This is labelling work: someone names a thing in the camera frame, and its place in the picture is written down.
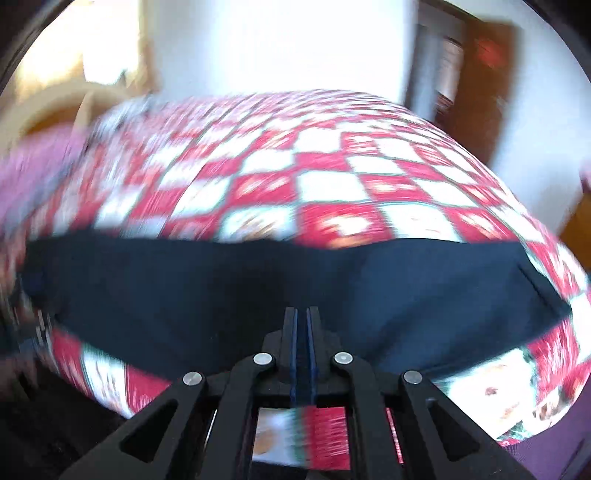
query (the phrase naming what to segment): red fabric patch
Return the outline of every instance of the red fabric patch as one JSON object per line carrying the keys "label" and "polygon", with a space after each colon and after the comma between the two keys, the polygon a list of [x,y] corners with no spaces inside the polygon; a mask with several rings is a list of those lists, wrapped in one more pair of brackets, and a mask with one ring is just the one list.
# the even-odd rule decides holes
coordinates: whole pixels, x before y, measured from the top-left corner
{"label": "red fabric patch", "polygon": [[348,248],[393,238],[380,212],[368,204],[306,205],[299,224],[298,243],[310,247]]}
{"label": "red fabric patch", "polygon": [[287,150],[293,147],[297,137],[297,130],[267,130],[253,142],[252,146],[255,150],[263,150],[264,148]]}
{"label": "red fabric patch", "polygon": [[569,299],[580,293],[580,287],[575,276],[569,270],[568,265],[558,256],[555,241],[543,244],[526,242],[526,244],[545,266],[548,275],[556,286],[556,290],[563,298]]}
{"label": "red fabric patch", "polygon": [[228,177],[234,175],[240,169],[242,160],[238,158],[225,158],[221,160],[208,160],[197,174],[197,179],[212,179],[214,177]]}
{"label": "red fabric patch", "polygon": [[374,139],[363,133],[343,133],[340,137],[342,152],[351,155],[380,155]]}
{"label": "red fabric patch", "polygon": [[304,422],[309,433],[310,469],[349,470],[345,409],[309,407]]}
{"label": "red fabric patch", "polygon": [[146,193],[129,214],[130,219],[170,215],[183,196],[186,187],[170,190],[155,190]]}
{"label": "red fabric patch", "polygon": [[219,227],[220,213],[215,215],[199,215],[181,219],[170,219],[166,222],[160,237],[211,240]]}
{"label": "red fabric patch", "polygon": [[489,187],[464,184],[458,184],[456,186],[466,192],[470,197],[474,198],[476,202],[482,206],[492,207],[505,204],[505,202],[503,202],[496,193],[492,192]]}
{"label": "red fabric patch", "polygon": [[571,322],[562,322],[527,346],[537,366],[538,391],[536,400],[542,401],[558,387],[565,375],[575,366],[579,344]]}
{"label": "red fabric patch", "polygon": [[482,208],[442,207],[466,242],[516,241],[518,238],[497,217]]}
{"label": "red fabric patch", "polygon": [[455,167],[456,164],[451,160],[448,160],[439,150],[435,150],[431,147],[425,147],[423,145],[415,145],[414,151],[417,155],[431,165]]}
{"label": "red fabric patch", "polygon": [[295,166],[301,170],[351,171],[342,153],[298,153]]}
{"label": "red fabric patch", "polygon": [[396,160],[396,165],[403,169],[409,177],[421,180],[447,181],[447,179],[431,165],[404,160]]}
{"label": "red fabric patch", "polygon": [[153,377],[129,365],[125,366],[127,405],[136,414],[168,388],[171,382]]}
{"label": "red fabric patch", "polygon": [[365,190],[379,202],[432,202],[429,194],[408,177],[359,175],[359,178]]}
{"label": "red fabric patch", "polygon": [[51,333],[51,351],[60,375],[84,395],[94,398],[82,368],[82,343],[56,327]]}
{"label": "red fabric patch", "polygon": [[291,175],[281,172],[245,175],[234,181],[228,196],[231,206],[283,205],[297,200]]}

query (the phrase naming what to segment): doorway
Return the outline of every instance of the doorway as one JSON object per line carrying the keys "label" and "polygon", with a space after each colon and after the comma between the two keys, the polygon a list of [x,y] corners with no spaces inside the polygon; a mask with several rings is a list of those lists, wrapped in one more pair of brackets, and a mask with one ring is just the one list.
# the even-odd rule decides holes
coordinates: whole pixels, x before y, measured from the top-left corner
{"label": "doorway", "polygon": [[509,102],[517,29],[441,0],[421,0],[405,106],[484,164]]}

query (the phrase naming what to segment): checkered blanket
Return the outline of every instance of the checkered blanket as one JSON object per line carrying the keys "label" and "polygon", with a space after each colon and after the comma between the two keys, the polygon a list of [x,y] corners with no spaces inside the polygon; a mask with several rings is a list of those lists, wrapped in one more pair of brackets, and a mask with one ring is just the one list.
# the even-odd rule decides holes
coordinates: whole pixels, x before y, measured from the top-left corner
{"label": "checkered blanket", "polygon": [[[548,428],[579,395],[591,371],[583,270],[500,179],[428,122],[375,96],[328,90],[112,115],[71,175],[5,239],[6,286],[27,239],[88,226],[129,237],[265,237],[321,248],[395,238],[517,240],[572,316],[438,386],[503,445]],[[126,417],[167,385],[59,329],[51,351],[62,376]],[[346,438],[343,413],[331,415],[330,434],[314,435],[338,442]],[[326,456],[346,459],[320,443]]]}

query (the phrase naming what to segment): white fabric square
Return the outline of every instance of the white fabric square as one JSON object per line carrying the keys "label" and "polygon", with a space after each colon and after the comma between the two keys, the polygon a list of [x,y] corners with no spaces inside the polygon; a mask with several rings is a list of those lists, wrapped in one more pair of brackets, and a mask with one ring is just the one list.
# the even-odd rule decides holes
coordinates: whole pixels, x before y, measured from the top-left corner
{"label": "white fabric square", "polygon": [[177,202],[171,217],[185,217],[211,212],[223,199],[229,177],[195,180]]}
{"label": "white fabric square", "polygon": [[145,218],[141,220],[130,220],[125,225],[122,236],[126,238],[157,238],[166,223],[167,218],[163,216]]}
{"label": "white fabric square", "polygon": [[406,140],[399,138],[376,138],[375,142],[378,144],[380,152],[387,157],[424,163]]}
{"label": "white fabric square", "polygon": [[304,202],[358,202],[368,195],[356,175],[339,171],[308,171],[298,179]]}
{"label": "white fabric square", "polygon": [[476,180],[474,180],[465,171],[460,170],[457,167],[435,166],[433,168],[443,173],[448,179],[456,181],[458,183],[463,183],[465,185],[471,185],[476,183]]}
{"label": "white fabric square", "polygon": [[402,170],[394,160],[383,157],[371,157],[369,155],[358,155],[348,157],[347,161],[357,173],[390,173],[394,175],[404,175]]}
{"label": "white fabric square", "polygon": [[332,153],[340,149],[340,131],[330,128],[307,128],[295,141],[296,152]]}
{"label": "white fabric square", "polygon": [[53,235],[66,233],[79,211],[79,198],[76,194],[63,197],[53,218]]}
{"label": "white fabric square", "polygon": [[426,129],[422,129],[422,128],[416,128],[414,129],[415,132],[417,132],[419,135],[422,135],[424,137],[429,137],[432,138],[433,140],[441,140],[442,135],[438,135],[436,134],[434,131],[432,130],[426,130]]}
{"label": "white fabric square", "polygon": [[163,146],[146,160],[144,168],[167,168],[182,155],[189,143],[190,140],[186,140]]}
{"label": "white fabric square", "polygon": [[476,204],[459,188],[444,181],[414,180],[433,200],[444,205],[474,207]]}
{"label": "white fabric square", "polygon": [[432,205],[395,203],[380,207],[399,238],[433,238],[461,242],[451,222]]}
{"label": "white fabric square", "polygon": [[408,132],[396,132],[396,134],[405,140],[410,140],[411,142],[431,144],[431,141],[428,138],[422,137],[421,135],[410,134]]}
{"label": "white fabric square", "polygon": [[84,348],[80,359],[88,385],[101,405],[129,419],[133,412],[127,403],[125,364],[100,350]]}
{"label": "white fabric square", "polygon": [[573,274],[574,280],[577,283],[577,285],[582,290],[586,290],[589,280],[587,277],[587,273],[585,272],[583,267],[581,267],[579,261],[574,257],[572,252],[562,244],[558,244],[557,251],[558,258],[561,262],[564,262],[566,268],[570,270],[570,272]]}
{"label": "white fabric square", "polygon": [[280,171],[294,164],[291,150],[256,150],[251,153],[242,165],[242,174],[266,171]]}
{"label": "white fabric square", "polygon": [[570,301],[573,310],[574,335],[579,344],[578,363],[591,355],[591,305],[585,293]]}
{"label": "white fabric square", "polygon": [[142,187],[129,187],[111,193],[96,216],[97,228],[113,228],[121,225],[142,193]]}
{"label": "white fabric square", "polygon": [[493,193],[496,194],[496,196],[498,196],[503,202],[505,202],[507,205],[509,205],[511,208],[513,208],[513,210],[515,210],[516,212],[522,213],[522,214],[526,214],[527,213],[527,208],[525,208],[525,206],[515,198],[515,195],[513,195],[511,193],[511,191],[509,190],[509,188],[507,188],[506,186],[504,187],[504,189],[494,189],[491,188],[491,191]]}
{"label": "white fabric square", "polygon": [[525,218],[511,207],[493,207],[494,213],[503,223],[509,226],[523,240],[544,243],[544,236]]}
{"label": "white fabric square", "polygon": [[299,127],[304,120],[301,116],[295,118],[274,118],[267,123],[267,130],[293,130],[295,127]]}
{"label": "white fabric square", "polygon": [[199,139],[199,143],[201,145],[204,144],[211,144],[214,142],[221,142],[224,138],[228,136],[228,134],[232,131],[233,127],[210,127],[205,130],[201,139]]}
{"label": "white fabric square", "polygon": [[222,222],[219,241],[242,242],[258,238],[287,240],[296,232],[295,207],[252,207],[228,215]]}
{"label": "white fabric square", "polygon": [[228,140],[219,144],[209,155],[210,160],[218,158],[235,158],[244,152],[250,145],[261,136],[262,129],[258,128],[243,135],[233,135]]}
{"label": "white fabric square", "polygon": [[337,128],[342,132],[349,132],[354,134],[365,134],[375,132],[376,128],[369,125],[367,122],[342,122],[337,124]]}
{"label": "white fabric square", "polygon": [[160,182],[160,190],[191,185],[207,160],[187,160],[175,163]]}
{"label": "white fabric square", "polygon": [[438,147],[439,151],[443,153],[443,155],[449,160],[454,162],[458,167],[463,168],[466,171],[475,172],[476,170],[470,162],[468,162],[463,155],[460,155],[458,152],[454,152],[449,148]]}

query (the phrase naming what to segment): metal screw head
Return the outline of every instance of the metal screw head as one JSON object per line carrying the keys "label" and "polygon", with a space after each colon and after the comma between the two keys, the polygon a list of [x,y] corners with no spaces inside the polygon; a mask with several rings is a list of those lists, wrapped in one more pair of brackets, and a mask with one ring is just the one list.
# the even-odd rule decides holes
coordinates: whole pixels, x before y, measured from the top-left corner
{"label": "metal screw head", "polygon": [[201,380],[203,380],[203,377],[199,372],[189,372],[183,377],[184,384],[188,385],[189,387],[192,387],[193,385],[199,385]]}
{"label": "metal screw head", "polygon": [[257,365],[269,365],[273,361],[270,353],[261,352],[254,356],[253,360]]}
{"label": "metal screw head", "polygon": [[353,355],[349,352],[339,352],[335,355],[335,362],[341,365],[349,365],[353,361]]}
{"label": "metal screw head", "polygon": [[409,370],[404,373],[404,379],[412,385],[418,385],[423,381],[423,376],[416,370]]}

